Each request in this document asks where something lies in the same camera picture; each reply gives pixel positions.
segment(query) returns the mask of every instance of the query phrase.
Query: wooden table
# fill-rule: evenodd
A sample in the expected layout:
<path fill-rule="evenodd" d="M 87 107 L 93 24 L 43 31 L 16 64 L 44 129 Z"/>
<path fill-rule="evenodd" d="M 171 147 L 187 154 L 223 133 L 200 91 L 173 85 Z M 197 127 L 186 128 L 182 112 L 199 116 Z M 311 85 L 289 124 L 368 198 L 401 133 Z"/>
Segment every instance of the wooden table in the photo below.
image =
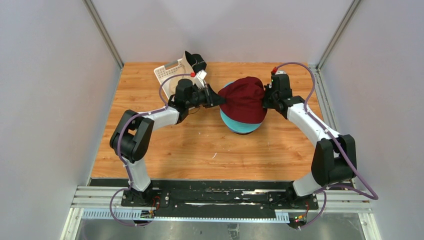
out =
<path fill-rule="evenodd" d="M 125 63 L 113 100 L 92 177 L 125 178 L 122 162 L 109 147 L 109 140 L 123 112 L 161 108 L 159 82 L 153 69 L 163 62 Z M 278 63 L 211 62 L 206 81 L 218 92 L 228 82 L 258 77 L 264 84 Z M 306 98 L 312 87 L 309 73 L 301 66 L 283 70 L 290 76 L 293 95 Z M 317 97 L 309 101 L 321 117 Z M 314 147 L 291 122 L 269 110 L 264 122 L 249 135 L 230 132 L 218 107 L 201 108 L 182 123 L 156 130 L 146 154 L 151 178 L 220 180 L 295 180 L 311 170 Z"/>

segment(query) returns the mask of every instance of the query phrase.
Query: cable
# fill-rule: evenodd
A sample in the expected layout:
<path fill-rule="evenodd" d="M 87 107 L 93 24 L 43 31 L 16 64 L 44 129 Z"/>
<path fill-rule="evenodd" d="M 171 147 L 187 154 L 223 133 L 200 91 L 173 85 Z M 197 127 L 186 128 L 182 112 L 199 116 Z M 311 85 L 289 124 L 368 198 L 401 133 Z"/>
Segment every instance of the cable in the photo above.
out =
<path fill-rule="evenodd" d="M 199 110 L 200 110 L 200 106 L 198 106 L 198 107 L 196 107 L 197 108 L 197 111 L 195 111 L 195 112 L 190 112 L 188 115 L 190 115 L 190 114 L 195 114 L 195 113 L 197 113 Z"/>
<path fill-rule="evenodd" d="M 280 202 L 280 201 L 286 200 L 286 198 L 287 198 L 287 196 L 285 196 L 285 197 L 283 197 L 283 198 L 280 198 L 278 201 L 273 202 L 273 204 L 277 204 L 277 203 L 278 203 L 278 202 Z"/>
<path fill-rule="evenodd" d="M 324 203 L 322 204 L 321 210 L 318 212 L 318 215 L 316 215 L 311 221 L 307 222 L 305 225 L 300 226 L 300 229 L 304 229 L 307 226 L 311 225 L 313 222 L 315 222 L 324 212 L 324 209 L 326 208 L 327 205 L 327 193 L 325 191 L 321 191 L 321 192 L 314 192 L 316 194 L 319 193 L 323 193 L 324 194 Z"/>
<path fill-rule="evenodd" d="M 305 203 L 306 203 L 307 208 L 306 208 L 305 214 L 301 215 L 303 218 L 306 218 L 306 215 L 308 215 L 308 212 L 309 212 L 309 203 L 308 203 L 308 201 L 306 201 Z"/>
<path fill-rule="evenodd" d="M 151 207 L 153 208 L 155 206 L 155 204 L 156 204 L 156 199 L 153 198 L 153 204 L 151 205 Z"/>
<path fill-rule="evenodd" d="M 308 94 L 308 96 L 306 97 L 306 99 L 305 99 L 305 102 L 304 102 L 304 104 L 303 104 L 303 110 L 305 111 L 305 113 L 307 113 L 307 115 L 311 118 L 311 119 L 313 119 L 321 128 L 322 128 L 322 130 L 324 130 L 329 136 L 330 136 L 330 138 L 333 140 L 333 142 L 335 143 L 335 145 L 337 146 L 337 148 L 338 148 L 338 150 L 340 151 L 340 154 L 343 156 L 343 158 L 346 160 L 346 163 L 349 165 L 349 167 L 352 169 L 352 171 L 353 171 L 353 173 L 355 173 L 355 175 L 358 177 L 358 179 L 363 183 L 363 185 L 366 187 L 366 189 L 371 193 L 371 195 L 369 195 L 369 194 L 367 194 L 366 192 L 363 192 L 363 191 L 360 191 L 360 190 L 357 190 L 357 189 L 355 189 L 355 188 L 353 188 L 353 187 L 351 187 L 351 186 L 347 186 L 347 185 L 344 185 L 344 184 L 339 184 L 339 183 L 336 183 L 336 184 L 333 184 L 333 185 L 328 185 L 328 186 L 324 186 L 324 187 L 322 187 L 322 188 L 320 188 L 320 189 L 318 189 L 318 190 L 316 190 L 314 193 L 315 194 L 318 194 L 318 193 L 324 193 L 324 203 L 323 203 L 323 206 L 322 206 L 322 209 L 321 209 L 321 211 L 318 213 L 318 215 L 312 220 L 312 221 L 310 221 L 310 222 L 308 222 L 307 224 L 305 224 L 302 228 L 304 228 L 304 227 L 306 227 L 306 226 L 308 226 L 308 225 L 310 225 L 311 223 L 313 223 L 314 221 L 315 221 L 315 219 L 317 219 L 322 213 L 323 213 L 323 211 L 324 211 L 324 208 L 325 208 L 325 206 L 326 206 L 326 203 L 327 203 L 327 195 L 326 195 L 326 192 L 324 191 L 325 189 L 326 189 L 326 187 L 341 187 L 341 188 L 347 188 L 347 189 L 349 189 L 349 190 L 352 190 L 352 191 L 355 191 L 356 193 L 358 193 L 358 194 L 360 194 L 360 195 L 363 195 L 363 196 L 365 196 L 365 197 L 367 197 L 367 198 L 369 198 L 369 199 L 372 199 L 372 200 L 378 200 L 379 199 L 379 196 L 377 195 L 377 193 L 373 190 L 373 188 L 368 184 L 368 182 L 364 179 L 364 177 L 362 177 L 362 175 L 358 172 L 358 170 L 355 168 L 355 166 L 352 164 L 352 162 L 351 162 L 351 160 L 349 159 L 349 157 L 348 157 L 348 155 L 346 154 L 346 152 L 345 152 L 345 150 L 342 148 L 342 145 L 340 145 L 340 143 L 337 141 L 337 139 L 336 139 L 336 137 L 331 133 L 331 131 L 329 131 L 328 130 L 328 128 L 324 125 L 324 124 L 322 124 L 321 123 L 321 121 L 320 120 L 318 120 L 318 118 L 316 118 L 309 110 L 308 110 L 308 101 L 309 101 L 309 99 L 311 98 L 311 96 L 312 96 L 312 94 L 314 93 L 314 91 L 315 91 L 315 84 L 316 84 L 316 80 L 315 80 L 315 76 L 314 76 L 314 73 L 311 71 L 311 69 L 308 67 L 308 66 L 306 66 L 305 64 L 303 64 L 303 63 L 300 63 L 300 62 L 293 62 L 293 61 L 291 61 L 291 62 L 286 62 L 286 63 L 283 63 L 283 64 L 280 64 L 279 66 L 277 66 L 277 67 L 275 67 L 274 69 L 273 69 L 273 72 L 276 72 L 279 68 L 281 68 L 281 67 L 283 67 L 283 66 L 286 66 L 286 65 L 291 65 L 291 64 L 293 64 L 293 65 L 299 65 L 299 66 L 302 66 L 302 67 L 304 67 L 308 72 L 309 72 L 309 74 L 310 74 L 310 78 L 312 79 L 312 89 L 310 90 L 310 92 L 309 92 L 309 94 Z"/>
<path fill-rule="evenodd" d="M 121 133 L 124 133 L 124 132 L 125 132 L 125 130 L 128 128 L 128 126 L 130 125 L 130 123 L 131 123 L 134 119 L 139 118 L 139 117 L 142 117 L 142 116 L 151 115 L 151 114 L 156 114 L 156 113 L 160 113 L 160 112 L 165 111 L 165 110 L 168 108 L 168 102 L 164 99 L 164 97 L 163 97 L 163 96 L 162 96 L 162 94 L 161 94 L 162 89 L 163 89 L 163 87 L 164 87 L 165 83 L 167 83 L 169 80 L 171 80 L 172 78 L 175 78 L 175 77 L 181 77 L 181 76 L 190 76 L 190 73 L 181 73 L 181 74 L 172 75 L 172 76 L 168 77 L 165 81 L 163 81 L 163 82 L 162 82 L 162 84 L 160 85 L 160 87 L 159 87 L 159 97 L 160 97 L 160 99 L 162 100 L 162 102 L 165 104 L 165 106 L 164 106 L 164 107 L 159 108 L 159 109 L 156 109 L 156 110 L 153 110 L 153 111 L 150 111 L 150 112 L 141 112 L 141 113 L 138 113 L 138 114 L 136 114 L 136 115 L 134 115 L 134 116 L 130 117 L 130 118 L 128 119 L 128 121 L 125 123 L 125 125 L 123 126 Z M 115 216 L 114 211 L 113 211 L 113 209 L 112 209 L 113 201 L 114 201 L 115 197 L 118 195 L 118 193 L 120 193 L 120 192 L 122 192 L 122 191 L 125 191 L 125 190 L 131 190 L 131 188 L 133 187 L 133 175 L 132 175 L 132 174 L 131 174 L 131 172 L 130 172 L 130 167 L 128 166 L 128 163 L 124 160 L 124 158 L 122 157 L 122 154 L 121 154 L 121 142 L 122 142 L 122 138 L 123 138 L 123 136 L 124 136 L 123 134 L 120 134 L 120 135 L 119 135 L 119 137 L 118 137 L 118 142 L 117 142 L 116 152 L 117 152 L 117 155 L 118 155 L 119 159 L 121 160 L 121 162 L 123 162 L 123 164 L 124 164 L 124 166 L 125 166 L 126 173 L 128 174 L 129 186 L 128 186 L 128 187 L 126 187 L 126 188 L 121 188 L 121 189 L 119 189 L 118 191 L 116 191 L 116 192 L 113 194 L 112 198 L 110 199 L 110 204 L 109 204 L 110 214 L 111 214 L 112 218 L 113 218 L 116 222 L 118 222 L 118 223 L 120 223 L 120 224 L 122 224 L 122 225 L 124 225 L 124 226 L 128 226 L 128 227 L 141 227 L 141 226 L 146 226 L 146 225 L 148 225 L 149 223 L 151 223 L 151 221 L 150 221 L 150 222 L 147 222 L 147 223 L 139 223 L 139 224 L 136 224 L 136 223 L 134 223 L 134 224 L 126 223 L 126 222 L 123 222 L 123 221 L 119 220 L 119 219 Z"/>
<path fill-rule="evenodd" d="M 161 206 L 161 198 L 160 198 L 160 197 L 158 197 L 158 196 L 155 196 L 154 198 L 155 198 L 155 199 L 157 199 L 157 207 L 156 207 L 156 210 L 158 210 L 158 209 L 159 209 L 159 207 Z"/>

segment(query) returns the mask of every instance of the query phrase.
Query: white wall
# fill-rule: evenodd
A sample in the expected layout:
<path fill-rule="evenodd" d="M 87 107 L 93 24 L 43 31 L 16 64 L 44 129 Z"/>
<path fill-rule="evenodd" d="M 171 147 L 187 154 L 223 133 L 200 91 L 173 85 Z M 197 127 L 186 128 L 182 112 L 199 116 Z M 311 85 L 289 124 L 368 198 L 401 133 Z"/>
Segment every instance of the white wall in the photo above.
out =
<path fill-rule="evenodd" d="M 322 71 L 384 240 L 423 239 L 424 2 L 364 0 Z"/>
<path fill-rule="evenodd" d="M 0 2 L 1 239 L 59 239 L 119 73 L 81 0 Z"/>
<path fill-rule="evenodd" d="M 124 62 L 318 63 L 352 0 L 94 0 Z"/>

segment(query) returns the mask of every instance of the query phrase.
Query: red hat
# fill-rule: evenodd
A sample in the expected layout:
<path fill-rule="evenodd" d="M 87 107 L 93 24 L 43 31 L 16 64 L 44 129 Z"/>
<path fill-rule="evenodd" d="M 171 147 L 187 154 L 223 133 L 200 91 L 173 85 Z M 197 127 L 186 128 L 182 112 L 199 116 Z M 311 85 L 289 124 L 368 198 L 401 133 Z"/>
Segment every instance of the red hat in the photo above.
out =
<path fill-rule="evenodd" d="M 218 95 L 225 98 L 219 107 L 232 120 L 260 124 L 267 115 L 267 109 L 262 107 L 264 85 L 257 77 L 240 78 L 221 89 Z"/>

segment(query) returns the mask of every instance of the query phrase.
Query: red connector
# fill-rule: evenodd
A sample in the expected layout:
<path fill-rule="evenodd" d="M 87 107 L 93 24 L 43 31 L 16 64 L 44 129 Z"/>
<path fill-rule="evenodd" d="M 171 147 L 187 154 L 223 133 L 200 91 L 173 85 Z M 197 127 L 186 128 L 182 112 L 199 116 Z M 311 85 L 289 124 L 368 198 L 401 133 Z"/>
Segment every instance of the red connector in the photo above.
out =
<path fill-rule="evenodd" d="M 277 72 L 277 67 L 275 66 L 273 69 L 272 69 L 272 71 L 271 71 L 271 74 L 276 74 L 276 72 Z"/>

